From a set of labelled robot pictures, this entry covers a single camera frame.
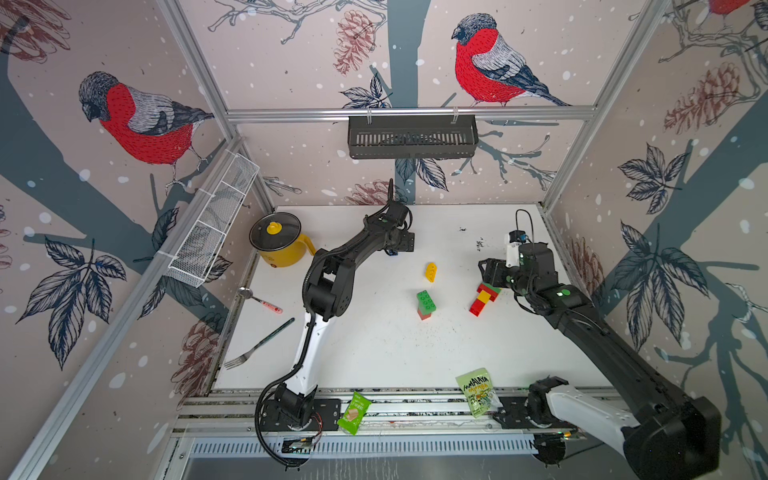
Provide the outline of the green long lego brick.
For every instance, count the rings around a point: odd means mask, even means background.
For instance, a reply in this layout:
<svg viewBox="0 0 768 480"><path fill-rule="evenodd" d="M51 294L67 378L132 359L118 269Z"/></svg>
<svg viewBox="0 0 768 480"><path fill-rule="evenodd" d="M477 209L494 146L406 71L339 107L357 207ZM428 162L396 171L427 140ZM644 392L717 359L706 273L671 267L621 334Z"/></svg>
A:
<svg viewBox="0 0 768 480"><path fill-rule="evenodd" d="M431 313L436 311L436 305L427 290L420 291L417 294L417 301L418 301L418 309L422 308Z"/></svg>
<svg viewBox="0 0 768 480"><path fill-rule="evenodd" d="M498 295L500 294L500 292L501 292L501 288L498 288L498 287L494 287L494 286L492 286L492 285L490 285L490 284L488 284L488 283L485 283L485 282L484 282L482 285L483 285L483 286L484 286L484 287L485 287L487 290L489 290L489 291L493 291L493 292L494 292L494 294L493 294L494 296L498 296Z"/></svg>

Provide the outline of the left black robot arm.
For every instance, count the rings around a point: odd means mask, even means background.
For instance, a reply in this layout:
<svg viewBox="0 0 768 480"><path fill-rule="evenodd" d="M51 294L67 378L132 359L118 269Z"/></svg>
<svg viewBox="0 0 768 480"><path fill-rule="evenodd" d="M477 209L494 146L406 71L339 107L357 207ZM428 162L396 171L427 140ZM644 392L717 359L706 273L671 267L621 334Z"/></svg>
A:
<svg viewBox="0 0 768 480"><path fill-rule="evenodd" d="M262 416L269 405L277 407L278 418L289 426L303 429L311 423L318 390L315 363L333 320L342 316L351 303L358 267L378 251L388 255L412 252L415 244L415 234L410 231L412 223L409 207L389 200L364 217L362 230L352 239L331 250L321 249L314 256L301 288L306 311L301 344L289 373L262 390L254 412L256 431L262 430Z"/></svg>

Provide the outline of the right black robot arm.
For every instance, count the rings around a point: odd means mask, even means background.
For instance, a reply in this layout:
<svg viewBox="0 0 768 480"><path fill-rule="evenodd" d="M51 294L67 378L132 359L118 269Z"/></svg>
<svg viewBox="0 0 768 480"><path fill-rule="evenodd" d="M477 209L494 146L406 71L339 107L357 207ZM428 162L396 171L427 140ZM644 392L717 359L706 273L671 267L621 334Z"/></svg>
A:
<svg viewBox="0 0 768 480"><path fill-rule="evenodd" d="M483 283L513 292L525 311L543 317L600 370L626 410L550 376L528 389L532 423L574 425L620 453L640 479L696 479L720 463L722 417L705 397L692 398L642 359L599 317L591 299L563 284L543 243L516 247L518 260L478 263Z"/></svg>

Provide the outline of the red long lego brick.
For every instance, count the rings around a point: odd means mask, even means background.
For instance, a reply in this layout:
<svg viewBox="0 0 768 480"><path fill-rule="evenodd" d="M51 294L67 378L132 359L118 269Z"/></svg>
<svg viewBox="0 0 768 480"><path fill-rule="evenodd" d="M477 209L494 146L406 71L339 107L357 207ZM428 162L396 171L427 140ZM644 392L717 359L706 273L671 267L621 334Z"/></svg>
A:
<svg viewBox="0 0 768 480"><path fill-rule="evenodd" d="M478 292L478 294L479 294L480 292L482 292L482 291L486 291L486 292L488 292L488 293L490 294L490 300L489 300L488 302L493 302L493 301L495 301L499 295L498 295L498 296L494 296L494 295L493 295L493 294L494 294L494 292L493 292L493 291L489 291L489 290L487 290L487 289L486 289L486 288L485 288L485 287L484 287L482 284L483 284L483 283L481 283L481 284L478 286L478 289L477 289L477 292Z"/></svg>

